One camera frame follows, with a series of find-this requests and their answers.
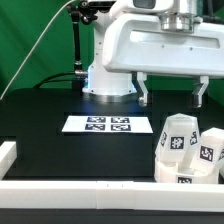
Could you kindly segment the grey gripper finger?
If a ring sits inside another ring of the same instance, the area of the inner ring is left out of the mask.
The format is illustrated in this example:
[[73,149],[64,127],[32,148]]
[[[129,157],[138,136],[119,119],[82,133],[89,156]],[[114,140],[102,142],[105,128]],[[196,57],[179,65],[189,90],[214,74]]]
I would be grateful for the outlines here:
[[148,90],[145,86],[145,81],[147,80],[147,74],[144,72],[137,73],[137,90],[139,94],[139,103],[142,106],[148,104]]
[[209,85],[208,76],[199,76],[194,79],[194,89],[192,92],[192,104],[194,108],[200,108],[203,102],[203,94]]

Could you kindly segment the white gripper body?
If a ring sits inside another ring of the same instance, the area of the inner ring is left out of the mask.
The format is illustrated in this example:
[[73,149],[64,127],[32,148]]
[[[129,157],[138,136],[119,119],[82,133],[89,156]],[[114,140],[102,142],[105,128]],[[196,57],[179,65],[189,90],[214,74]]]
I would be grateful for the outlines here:
[[201,23],[192,34],[161,29],[156,16],[124,14],[107,28],[102,64],[113,72],[224,77],[224,26]]

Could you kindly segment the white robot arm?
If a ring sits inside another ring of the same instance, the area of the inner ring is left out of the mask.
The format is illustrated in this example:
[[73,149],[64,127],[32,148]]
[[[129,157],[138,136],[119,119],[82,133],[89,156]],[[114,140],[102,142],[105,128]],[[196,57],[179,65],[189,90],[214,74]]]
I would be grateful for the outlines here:
[[86,0],[94,23],[94,60],[83,92],[94,99],[149,102],[149,75],[196,80],[202,105],[211,78],[224,78],[224,24],[197,13],[197,0]]

